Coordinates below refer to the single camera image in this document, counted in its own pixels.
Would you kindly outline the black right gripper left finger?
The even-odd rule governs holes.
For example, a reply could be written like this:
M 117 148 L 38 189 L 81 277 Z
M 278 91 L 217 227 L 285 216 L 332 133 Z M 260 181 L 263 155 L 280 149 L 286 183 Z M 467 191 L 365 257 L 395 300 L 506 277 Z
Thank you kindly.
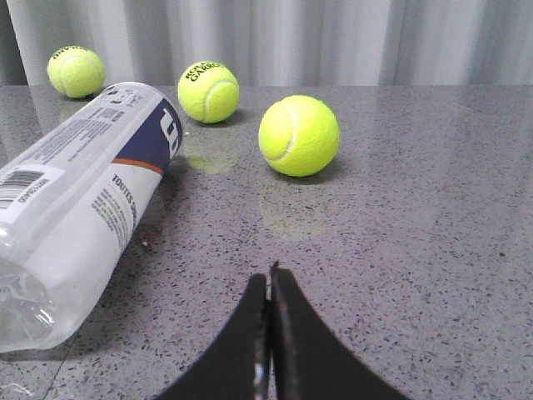
M 267 278 L 252 275 L 209 348 L 160 399 L 267 398 Z

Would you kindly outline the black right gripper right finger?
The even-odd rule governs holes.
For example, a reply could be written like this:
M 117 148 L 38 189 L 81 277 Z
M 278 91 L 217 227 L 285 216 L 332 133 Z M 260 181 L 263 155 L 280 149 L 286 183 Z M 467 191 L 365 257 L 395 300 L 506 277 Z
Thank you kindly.
M 271 346 L 279 399 L 406 398 L 337 339 L 278 262 L 271 267 Z

